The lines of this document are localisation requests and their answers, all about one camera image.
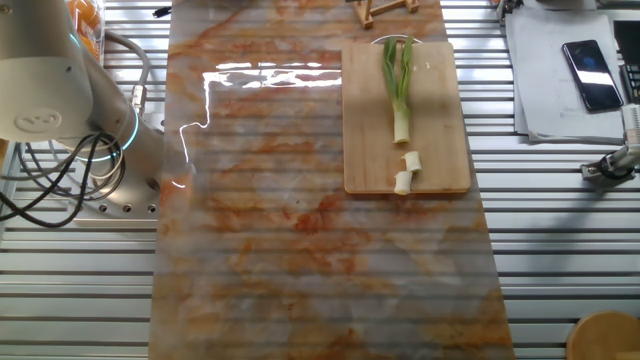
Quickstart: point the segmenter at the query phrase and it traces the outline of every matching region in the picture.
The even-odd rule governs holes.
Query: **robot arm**
[[[141,119],[72,26],[64,0],[0,0],[0,134],[18,142],[56,140],[75,148],[99,131],[117,138],[127,170],[109,197],[125,204],[158,195],[162,134]],[[143,97],[138,86],[135,99]],[[108,157],[107,149],[97,158]],[[95,161],[95,172],[107,161]]]

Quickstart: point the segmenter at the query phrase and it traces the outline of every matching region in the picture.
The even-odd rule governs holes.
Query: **black cable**
[[[19,144],[16,144],[16,149],[18,150],[18,154],[21,154],[21,149]],[[33,163],[36,165],[36,168],[38,168],[38,171],[40,173],[44,172],[44,169],[42,168],[42,165],[40,165],[40,161],[35,157],[35,154],[33,152],[33,149],[31,148],[31,145],[29,143],[27,143],[27,149],[28,151],[25,151],[25,153],[29,153],[29,155],[31,155],[31,159],[33,160]],[[18,161],[20,162],[20,166],[22,166],[22,170],[29,176],[33,176],[33,173],[31,173],[31,170],[29,170],[27,164],[25,163],[24,159],[22,158],[22,156],[18,156]],[[53,180],[48,176],[45,175],[44,177],[45,179],[47,179],[49,181],[50,184],[53,183]],[[34,178],[33,182],[38,185],[41,189],[46,190],[47,186],[44,185],[43,183],[41,183],[40,181],[38,181],[38,179]],[[103,184],[101,184],[101,187],[106,186],[107,182],[104,182]],[[91,190],[90,192],[87,193],[87,195],[93,195],[95,193],[97,193],[100,188],[95,188],[93,190]],[[74,198],[77,199],[78,198],[78,194],[73,194],[70,191],[68,191],[67,189],[61,187],[61,186],[56,186],[56,189],[54,191],[51,192],[51,194],[53,195],[57,195],[57,196],[61,196],[61,197],[66,197],[66,198]]]
[[[5,176],[5,175],[0,175],[0,179],[1,180],[10,180],[10,181],[29,181],[29,180],[33,180],[33,178],[43,178],[45,175],[48,174],[53,174],[55,172],[59,172],[60,169],[62,169],[68,162],[73,161],[73,159],[75,159],[76,156],[78,156],[78,153],[90,142],[93,140],[93,138],[95,137],[95,135],[89,135],[89,137],[84,137],[84,141],[80,141],[79,145],[76,146],[76,148],[73,150],[73,152],[71,152],[71,154],[69,154],[69,156],[67,156],[64,160],[60,161],[56,166],[52,167],[51,169],[47,169],[44,173],[42,174],[36,174],[34,176]]]
[[[58,222],[58,223],[50,223],[47,221],[43,221],[40,219],[37,219],[33,216],[31,216],[30,214],[27,213],[27,211],[31,208],[33,208],[34,206],[36,206],[40,201],[42,201],[42,199],[44,199],[45,197],[49,196],[53,190],[56,188],[56,186],[58,186],[58,184],[60,184],[60,181],[62,181],[62,178],[65,176],[65,173],[67,171],[69,171],[69,168],[71,167],[72,161],[69,161],[64,168],[61,170],[60,174],[58,175],[58,177],[54,180],[54,183],[51,184],[51,186],[49,186],[47,188],[46,191],[44,191],[42,194],[40,194],[40,196],[38,196],[36,199],[34,199],[31,203],[29,203],[27,206],[25,206],[24,208],[19,208],[18,206],[16,206],[16,204],[11,201],[9,198],[7,198],[2,192],[0,192],[0,201],[2,201],[2,203],[4,203],[5,205],[7,205],[11,211],[13,211],[10,214],[4,215],[4,216],[0,216],[0,221],[5,221],[11,218],[14,218],[16,216],[20,216],[23,219],[42,226],[42,227],[46,227],[46,228],[60,228],[63,227],[67,224],[69,224],[71,221],[73,221],[73,219],[75,219],[75,217],[78,215],[78,213],[80,213],[80,211],[82,211],[82,203],[84,201],[84,196],[86,195],[86,191],[87,191],[87,183],[89,181],[89,174],[91,173],[91,164],[93,162],[93,157],[95,156],[95,152],[96,152],[96,147],[98,147],[98,143],[100,142],[100,139],[108,136],[105,133],[99,133],[98,135],[88,135],[87,137],[85,137],[85,139],[88,139],[90,137],[94,137],[93,139],[93,143],[91,145],[91,151],[89,152],[89,157],[87,158],[87,165],[84,171],[84,175],[82,177],[82,185],[80,186],[80,197],[78,198],[78,201],[76,203],[75,209],[73,210],[73,212],[64,220]]]
[[[112,146],[109,147],[109,152],[111,154],[110,159],[111,159],[111,170],[113,170],[116,166],[116,161],[115,161],[115,156],[123,156],[122,154],[122,149],[120,148],[120,145],[117,142],[114,142],[113,140],[115,140],[114,137],[112,137],[112,139],[109,139],[109,141],[105,140],[105,139],[100,139],[100,142],[103,144],[113,144]],[[35,166],[38,168],[38,171],[41,173],[44,173],[44,169],[42,168],[42,166],[40,165],[40,161],[37,159],[37,157],[35,156],[35,153],[33,151],[33,148],[31,147],[31,144],[26,143],[27,145],[27,152],[29,153],[29,155],[31,156],[31,159],[33,160],[33,163],[35,164]],[[16,144],[16,149],[18,149],[18,154],[21,154],[21,149],[19,144]],[[24,170],[25,173],[27,173],[27,175],[29,176],[33,176],[33,174],[31,173],[31,171],[29,170],[29,168],[27,167],[26,163],[24,162],[24,159],[22,159],[21,156],[18,156],[18,160],[20,161],[20,165],[22,166],[22,169]],[[53,183],[53,180],[48,176],[45,175],[45,178],[49,181],[49,183]],[[100,190],[106,188],[108,185],[110,185],[112,183],[113,180],[113,176],[109,176],[108,178],[106,178],[100,185],[95,185],[95,188],[89,192],[87,192],[87,194],[85,195],[85,201],[96,201],[96,200],[101,200],[104,199],[102,196],[99,198],[92,198],[90,197],[91,195],[97,194]],[[36,183],[36,185],[38,185],[41,189],[46,190],[47,186],[45,186],[44,184],[42,184],[40,181],[38,181],[37,179],[33,179],[33,181]],[[70,191],[57,186],[56,190],[54,190],[52,192],[52,194],[54,195],[58,195],[61,197],[67,197],[67,198],[74,198],[77,199],[78,198],[78,194],[72,194]]]

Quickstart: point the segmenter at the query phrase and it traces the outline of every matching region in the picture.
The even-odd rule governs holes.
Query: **cable bundle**
[[[69,172],[69,169],[71,168],[71,164],[76,159],[78,154],[89,145],[91,146],[91,150],[89,151],[89,156],[87,158],[82,181],[78,183],[75,179],[71,178],[72,181],[76,182],[80,186],[80,192],[78,194],[72,194],[67,189],[62,188],[60,186],[60,182],[65,176],[68,176],[68,172]],[[82,204],[84,201],[97,201],[97,200],[102,200],[107,198],[118,188],[118,186],[120,185],[124,177],[126,164],[124,160],[124,155],[122,153],[122,148],[116,141],[116,138],[113,135],[110,135],[107,133],[101,132],[98,134],[85,136],[78,143],[78,146],[76,146],[75,150],[67,158],[60,161],[56,166],[46,170],[43,169],[42,166],[40,165],[40,162],[38,161],[38,159],[36,158],[33,152],[33,148],[31,147],[31,144],[27,143],[26,146],[27,146],[26,152],[29,153],[31,158],[33,159],[33,162],[35,163],[36,168],[38,170],[37,173],[34,174],[30,169],[28,169],[26,163],[24,162],[24,159],[21,156],[22,150],[21,150],[20,144],[17,144],[16,150],[18,151],[18,158],[20,159],[20,164],[22,166],[22,169],[25,171],[27,176],[24,176],[24,177],[4,176],[2,177],[2,179],[13,180],[13,181],[34,181],[44,191],[42,194],[40,194],[37,198],[35,198],[33,201],[31,201],[29,204],[27,204],[23,208],[18,207],[13,201],[11,201],[7,196],[5,196],[3,193],[0,192],[0,201],[11,210],[9,214],[0,216],[0,222],[12,219],[16,216],[20,216],[23,219],[42,227],[46,227],[46,228],[63,227],[69,224],[71,221],[73,221],[73,219],[75,219],[78,213],[82,210]],[[94,157],[96,154],[96,150],[98,149],[109,149],[109,152],[111,153],[110,155],[111,169],[106,174],[103,174],[103,175],[91,174],[91,165],[95,160]],[[52,179],[49,176],[52,173],[55,173],[58,171],[59,171],[59,174],[55,179]],[[87,186],[88,186],[90,177],[94,179],[93,180],[94,189],[88,191]],[[50,185],[46,186],[43,183],[41,183],[39,179],[42,179],[42,178],[46,179],[50,183]],[[97,184],[96,180],[103,180],[103,181],[100,184]],[[92,197],[92,195],[97,194],[100,190],[106,189],[109,186],[111,188],[106,193],[98,197]],[[49,222],[37,219],[32,215],[30,215],[29,213],[27,213],[27,211],[37,206],[44,198],[52,194],[77,200],[77,203],[73,212],[66,219],[58,223],[49,223]]]

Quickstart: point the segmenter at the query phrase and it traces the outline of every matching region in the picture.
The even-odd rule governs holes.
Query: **wooden round object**
[[[635,358],[640,352],[640,323],[634,316],[603,311],[580,320],[567,339],[567,360]]]

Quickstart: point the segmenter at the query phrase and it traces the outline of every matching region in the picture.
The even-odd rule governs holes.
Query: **wooden stand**
[[[371,29],[371,27],[373,27],[374,16],[402,7],[403,5],[407,7],[407,10],[409,10],[410,13],[415,13],[420,7],[418,0],[393,0],[387,4],[372,9],[372,2],[373,0],[364,0],[353,3],[353,10],[358,14],[362,27],[365,29]]]

